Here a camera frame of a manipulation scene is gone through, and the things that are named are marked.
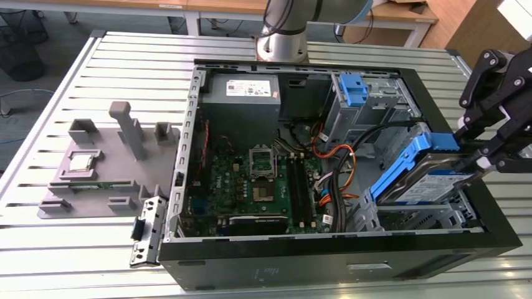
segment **white label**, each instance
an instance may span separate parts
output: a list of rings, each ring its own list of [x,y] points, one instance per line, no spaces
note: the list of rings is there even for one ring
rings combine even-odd
[[[73,189],[73,190],[100,189],[100,187],[97,187],[96,185],[73,185],[73,186],[68,186],[68,188]]]
[[[324,219],[321,220],[324,224],[332,225],[332,216],[324,215]]]
[[[160,8],[176,8],[176,9],[182,9],[181,5],[170,5],[170,4],[158,4]]]
[[[372,269],[390,269],[386,263],[352,263],[348,265],[348,270],[372,270]]]
[[[226,95],[233,97],[270,97],[272,91],[266,80],[229,80]]]
[[[320,138],[324,142],[326,142],[326,141],[329,140],[329,136],[326,136],[326,135],[322,134],[321,132],[318,132],[317,136],[318,136],[318,138]]]
[[[469,176],[472,174],[454,173],[445,170],[432,171],[413,184],[408,191],[397,198],[396,202],[416,204],[420,201],[436,201],[452,190],[453,184]]]

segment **wooden table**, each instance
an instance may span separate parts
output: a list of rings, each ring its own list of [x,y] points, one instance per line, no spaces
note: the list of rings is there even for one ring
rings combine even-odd
[[[261,21],[266,0],[6,0],[2,8],[184,17],[190,36],[200,35],[200,19]],[[429,9],[416,14],[393,2],[373,8],[376,28],[406,29],[405,47],[417,47],[437,17]],[[369,17],[348,26],[366,27]]]
[[[194,26],[194,21],[189,22],[189,18],[196,18],[196,22],[198,22],[202,17],[261,21],[266,2],[266,0],[189,0],[186,3],[186,26]],[[417,14],[409,11],[409,5],[388,2],[373,8],[373,20],[376,28],[410,30],[404,46],[417,47],[430,25],[437,23],[438,18],[429,8],[425,8],[422,14]],[[366,27],[368,24],[369,16],[364,21],[348,26]],[[336,33],[341,35],[341,31],[342,28],[337,29]]]

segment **blue drive bracket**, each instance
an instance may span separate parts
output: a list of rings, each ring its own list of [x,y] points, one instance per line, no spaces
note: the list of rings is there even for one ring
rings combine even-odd
[[[361,107],[368,99],[368,85],[357,74],[340,75],[340,87],[345,94],[349,107]]]
[[[373,200],[376,201],[400,174],[413,169],[416,166],[416,157],[421,152],[425,150],[457,151],[458,149],[460,146],[450,133],[422,133],[418,135],[400,152],[397,160],[369,188]]]

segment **gray component holder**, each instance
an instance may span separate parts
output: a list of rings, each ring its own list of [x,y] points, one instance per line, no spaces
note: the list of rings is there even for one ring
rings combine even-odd
[[[146,151],[142,146],[142,129],[137,121],[133,121],[129,117],[132,106],[128,102],[112,102],[109,108],[109,116],[116,119],[122,129],[122,136],[126,140],[126,144],[132,149],[134,158],[144,160],[146,157]]]
[[[178,130],[172,130],[169,123],[158,123],[154,129],[138,127],[146,153],[138,161],[122,143],[120,129],[96,129],[90,120],[74,120],[70,129],[73,141],[48,185],[37,216],[53,219],[138,215],[146,198],[169,196]],[[69,171],[72,157],[88,153],[93,155],[88,171]]]

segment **power supply label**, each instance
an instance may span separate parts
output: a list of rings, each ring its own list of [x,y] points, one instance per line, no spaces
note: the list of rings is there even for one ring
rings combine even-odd
[[[396,202],[417,204],[440,199],[453,188],[453,184],[469,178],[473,174],[457,173],[452,170],[433,170],[413,184]]]
[[[226,95],[233,97],[272,97],[269,81],[266,80],[229,80]]]

